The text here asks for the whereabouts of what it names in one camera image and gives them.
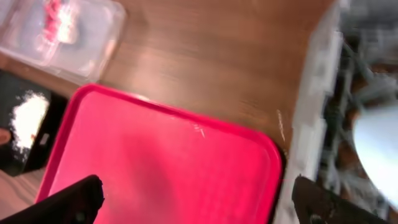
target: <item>wooden tabletop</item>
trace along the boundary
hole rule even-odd
[[[119,0],[128,18],[101,84],[260,130],[285,152],[311,31],[331,0]],[[0,55],[0,68],[77,86]],[[0,173],[0,218],[34,201],[42,170]]]

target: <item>plastic lid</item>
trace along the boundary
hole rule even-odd
[[[0,8],[0,51],[80,85],[100,78],[126,16],[119,3],[24,0],[9,10],[10,1]]]
[[[90,85],[68,105],[37,200],[96,174],[96,224],[264,224],[281,172],[261,133]]]

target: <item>red object in container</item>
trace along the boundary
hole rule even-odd
[[[36,201],[96,174],[97,224],[264,224],[281,172],[261,133],[88,85],[68,106]]]
[[[53,42],[57,37],[59,21],[58,13],[61,8],[61,0],[45,0],[44,9],[46,12],[44,37],[47,41]]]

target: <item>black object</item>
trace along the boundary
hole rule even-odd
[[[14,138],[8,144],[0,146],[0,169],[11,176],[45,165],[68,103],[60,95],[0,70],[0,128],[12,132],[13,108],[23,102],[27,93],[40,94],[49,102],[49,107],[31,148],[23,148],[20,153],[13,143]]]
[[[92,224],[103,202],[102,181],[91,175],[0,224]]]
[[[387,224],[304,177],[296,178],[292,200],[300,224]]]

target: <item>red tray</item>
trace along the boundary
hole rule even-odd
[[[88,85],[68,105],[36,201],[96,174],[97,224],[264,224],[281,172],[261,133]]]

